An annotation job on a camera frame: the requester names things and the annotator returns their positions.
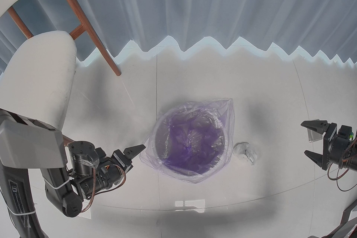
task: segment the purple plastic bag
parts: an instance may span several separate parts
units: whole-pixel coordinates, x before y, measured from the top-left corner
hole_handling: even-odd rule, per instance
[[[170,177],[198,183],[229,163],[233,131],[232,98],[188,101],[157,120],[140,160]]]

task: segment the wooden chair frame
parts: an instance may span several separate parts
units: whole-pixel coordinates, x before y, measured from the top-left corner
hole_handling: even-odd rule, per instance
[[[104,47],[102,41],[98,37],[96,31],[93,29],[91,23],[89,22],[87,16],[83,12],[81,6],[79,5],[77,0],[67,0],[69,3],[69,6],[73,10],[73,12],[76,14],[78,20],[80,21],[80,25],[76,27],[72,32],[70,32],[71,37],[75,40],[77,39],[80,35],[82,35],[84,32],[87,32],[90,38],[92,39],[93,43],[96,45],[102,56],[105,58],[106,62],[109,64],[111,69],[114,71],[116,75],[121,75],[121,72],[118,68],[118,66],[115,64],[113,59],[111,58],[110,54]],[[20,16],[17,14],[15,9],[11,6],[7,10],[11,16],[11,18],[14,20],[16,25],[20,28],[22,33],[25,35],[26,38],[31,38],[33,37],[33,34],[31,31],[28,29],[28,27],[25,25],[25,23],[21,20]]]

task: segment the white tiled floor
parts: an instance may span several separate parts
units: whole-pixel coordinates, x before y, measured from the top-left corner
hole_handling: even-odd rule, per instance
[[[169,178],[133,160],[125,185],[96,197],[91,220],[64,217],[45,198],[43,180],[30,171],[34,200],[49,237],[301,237],[323,236],[338,226],[357,190],[342,193],[304,151],[310,144],[303,120],[321,119],[357,127],[354,65],[291,56],[277,47],[262,52],[243,39],[227,51],[203,39],[187,52],[165,39],[149,53],[129,43],[114,75],[104,59],[78,66],[63,133],[115,149],[141,144],[157,116],[186,100],[232,97],[234,142],[257,149],[256,165],[232,157],[227,167],[199,184]],[[341,187],[357,182],[349,172]],[[7,221],[1,207],[2,221]],[[9,229],[5,237],[16,237]]]

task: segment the chair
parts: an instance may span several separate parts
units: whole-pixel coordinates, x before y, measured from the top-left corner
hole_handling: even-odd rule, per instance
[[[14,53],[0,79],[0,107],[61,130],[75,72],[74,39],[87,31],[115,74],[120,75],[120,71],[77,0],[67,0],[81,22],[77,28],[69,34],[56,30],[36,36],[13,9],[16,1],[0,0],[0,16],[8,11],[28,39]]]

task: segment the blue curtain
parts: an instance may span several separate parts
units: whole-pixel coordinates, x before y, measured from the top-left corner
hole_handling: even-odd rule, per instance
[[[228,48],[239,36],[287,54],[299,45],[357,61],[356,0],[78,0],[113,56],[133,39],[148,51],[167,35],[185,51],[205,36]],[[31,32],[71,31],[79,22],[65,0],[19,0],[14,8]],[[25,37],[6,13],[0,18],[0,70]],[[79,60],[95,48],[87,34],[76,40]]]

